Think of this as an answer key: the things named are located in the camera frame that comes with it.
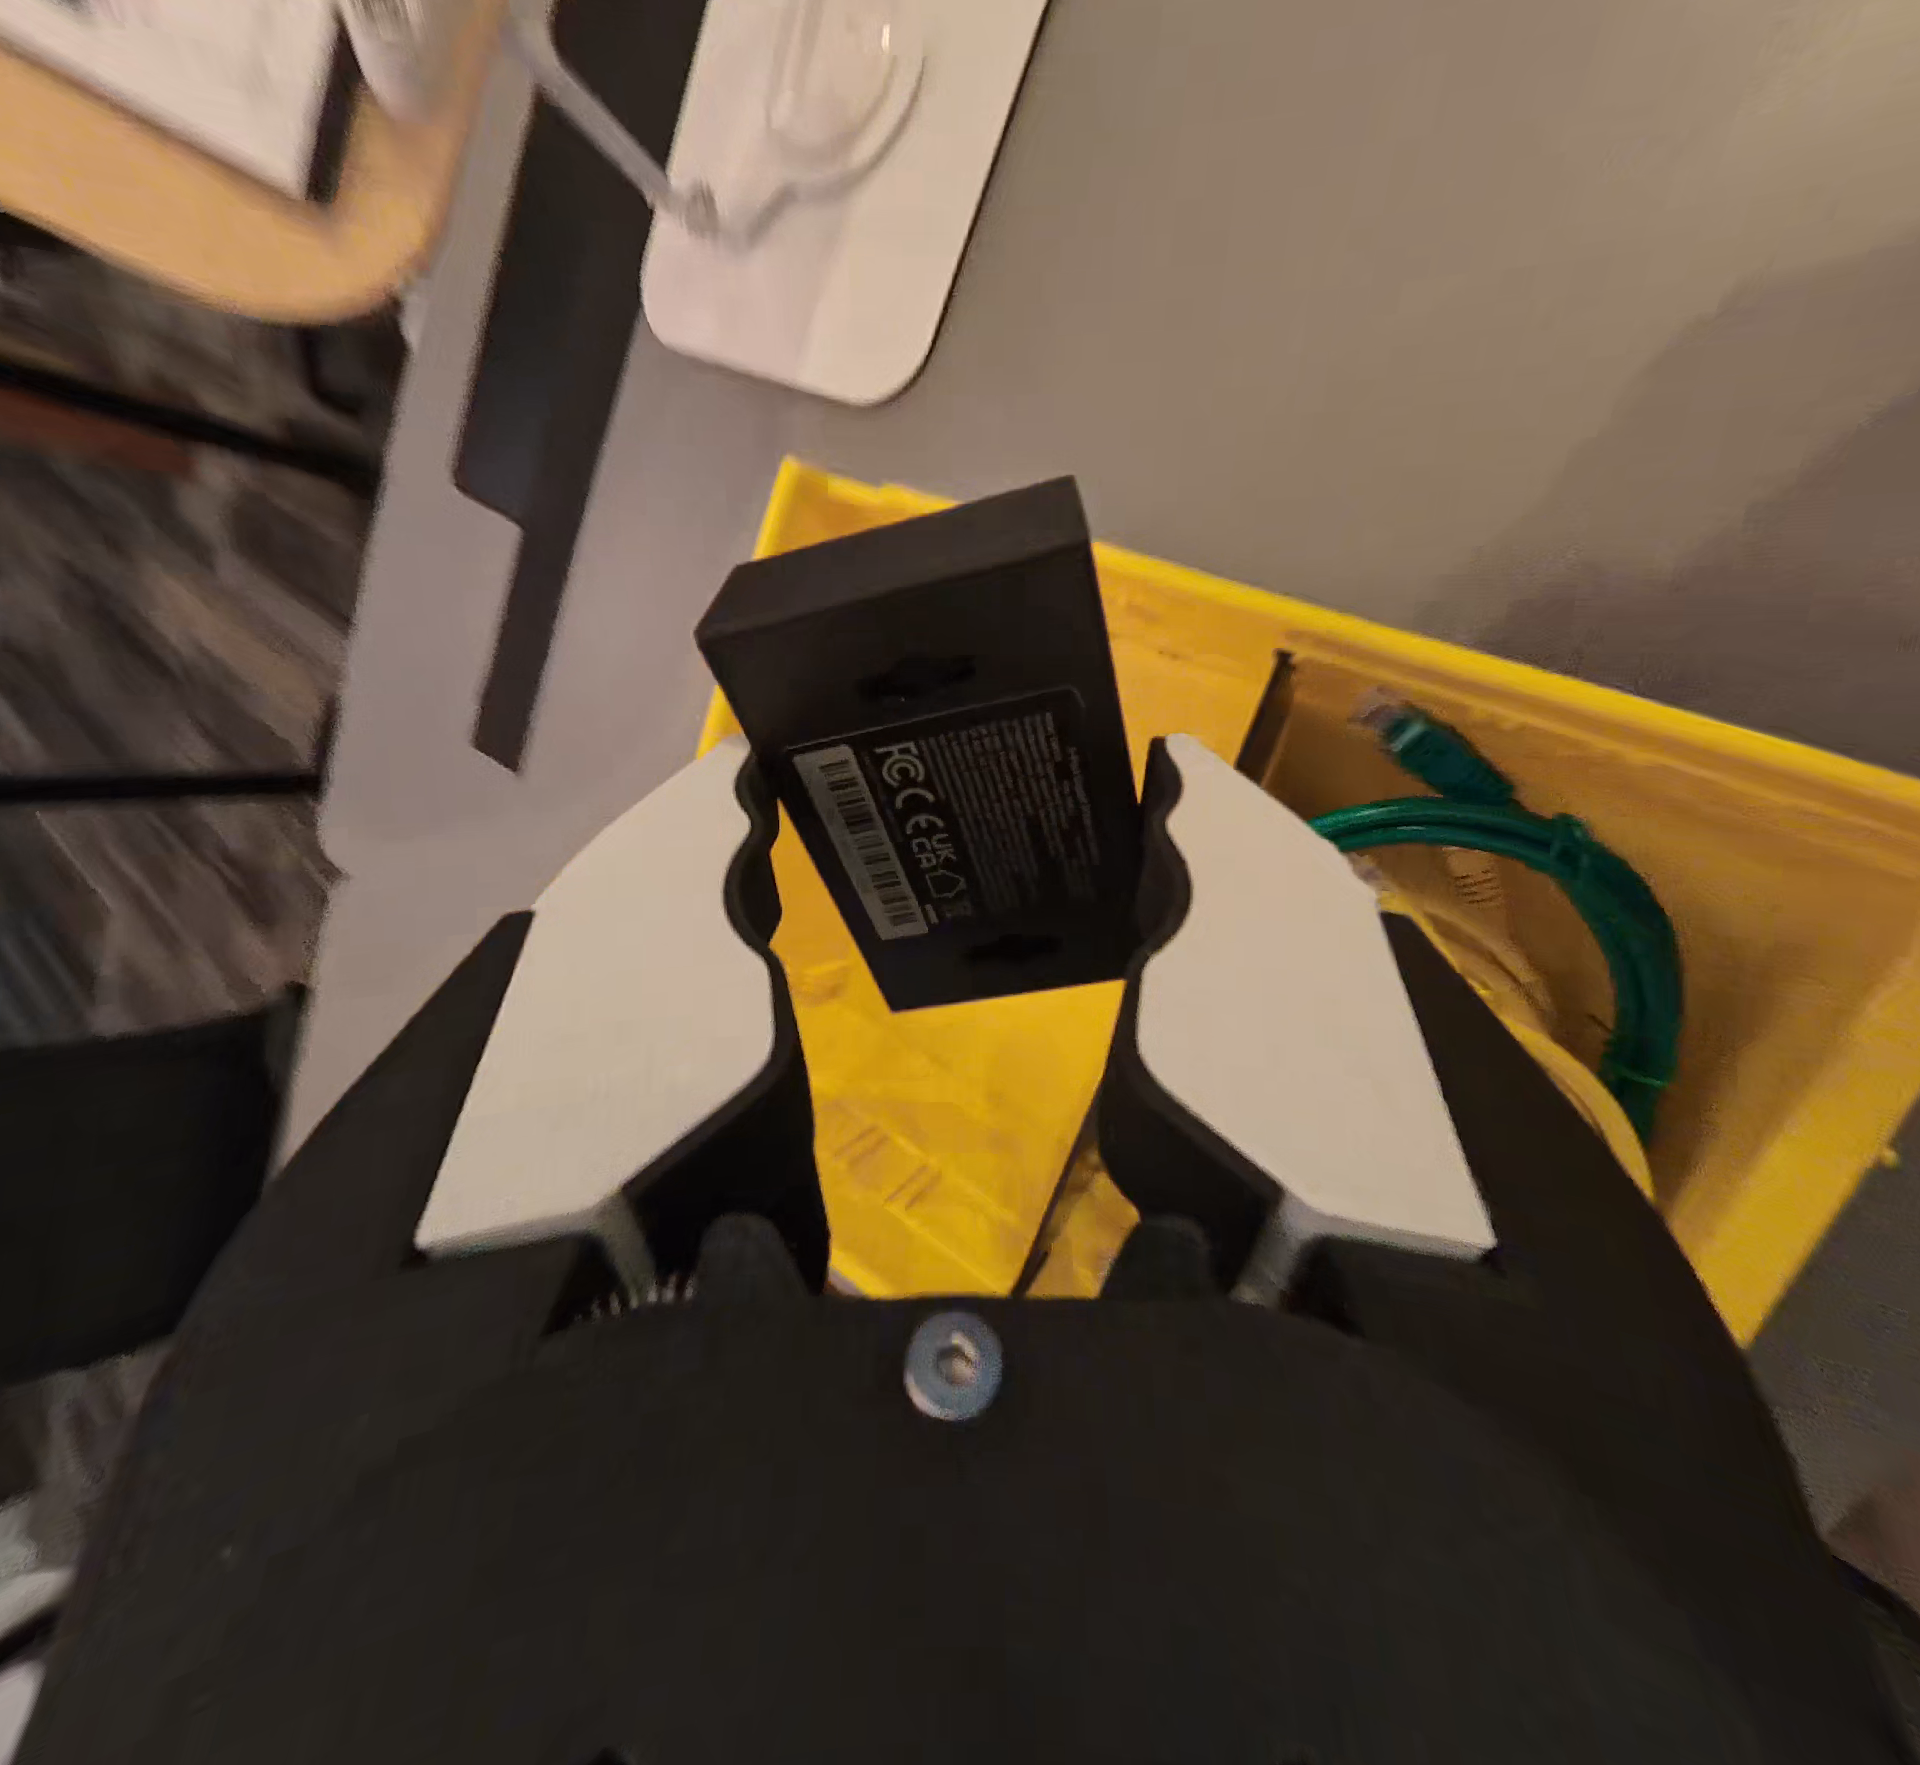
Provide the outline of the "black office chair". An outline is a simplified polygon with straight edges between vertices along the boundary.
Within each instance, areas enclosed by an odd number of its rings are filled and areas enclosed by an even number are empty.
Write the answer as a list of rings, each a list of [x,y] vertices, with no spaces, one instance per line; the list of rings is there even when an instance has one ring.
[[[307,986],[3,1051],[3,1384],[171,1338],[268,1175]]]

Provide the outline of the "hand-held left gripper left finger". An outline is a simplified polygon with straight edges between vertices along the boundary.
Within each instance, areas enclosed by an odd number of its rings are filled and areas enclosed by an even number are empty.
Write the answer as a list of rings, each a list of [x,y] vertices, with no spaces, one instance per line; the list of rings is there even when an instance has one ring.
[[[733,737],[542,890],[419,1215],[426,1257],[584,1236],[626,1298],[661,1298],[740,1219],[822,1295],[827,1210],[774,952],[779,814]]]

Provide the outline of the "clear safety glasses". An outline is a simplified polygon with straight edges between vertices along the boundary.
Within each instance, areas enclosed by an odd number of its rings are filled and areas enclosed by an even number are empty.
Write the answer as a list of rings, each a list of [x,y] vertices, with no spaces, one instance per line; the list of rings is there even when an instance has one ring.
[[[925,51],[902,0],[782,0],[764,54],[760,133],[727,201],[707,180],[674,180],[558,54],[539,17],[513,10],[511,40],[542,97],[638,194],[697,242],[757,247],[798,205],[847,197],[911,119]]]

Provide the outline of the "yellow plastic bin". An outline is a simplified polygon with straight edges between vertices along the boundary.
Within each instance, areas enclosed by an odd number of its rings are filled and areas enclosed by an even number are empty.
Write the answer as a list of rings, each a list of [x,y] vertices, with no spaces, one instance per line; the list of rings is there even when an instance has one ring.
[[[1608,976],[1532,868],[1503,899],[1438,853],[1363,864],[1658,1204],[1739,1343],[1798,1280],[1916,1104],[1916,782],[1829,751],[1094,548],[1136,764],[1188,734],[1297,817],[1415,792],[1358,711],[1462,732],[1550,826],[1576,817],[1660,899],[1685,969],[1676,1067],[1642,1144],[1602,1093]],[[1090,1295],[1113,1194],[1063,1233],[1053,1188],[1106,1067],[1121,988],[890,1015],[799,835],[774,853],[833,1280],[866,1298]]]

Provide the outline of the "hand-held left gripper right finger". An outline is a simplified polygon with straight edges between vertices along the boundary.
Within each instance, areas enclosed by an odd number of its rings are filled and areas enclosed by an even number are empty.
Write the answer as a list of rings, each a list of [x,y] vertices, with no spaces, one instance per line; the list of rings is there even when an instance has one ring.
[[[1373,888],[1188,734],[1151,745],[1138,801],[1138,952],[1093,1109],[1119,1194],[1191,1224],[1229,1298],[1285,1298],[1333,1241],[1494,1251]]]

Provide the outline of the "black network switch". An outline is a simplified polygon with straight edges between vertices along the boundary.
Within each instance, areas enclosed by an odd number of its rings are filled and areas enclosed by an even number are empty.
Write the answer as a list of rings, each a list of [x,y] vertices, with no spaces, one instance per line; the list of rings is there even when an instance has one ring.
[[[1078,483],[740,564],[696,644],[890,1010],[1125,976],[1142,807]]]

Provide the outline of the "wooden board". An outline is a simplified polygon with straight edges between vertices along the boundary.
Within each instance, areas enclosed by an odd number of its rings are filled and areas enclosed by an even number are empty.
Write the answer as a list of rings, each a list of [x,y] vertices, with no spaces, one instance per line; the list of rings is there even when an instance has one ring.
[[[468,0],[424,123],[358,94],[331,203],[284,197],[12,49],[3,57],[4,214],[197,303],[279,323],[372,313],[448,222],[506,0]]]

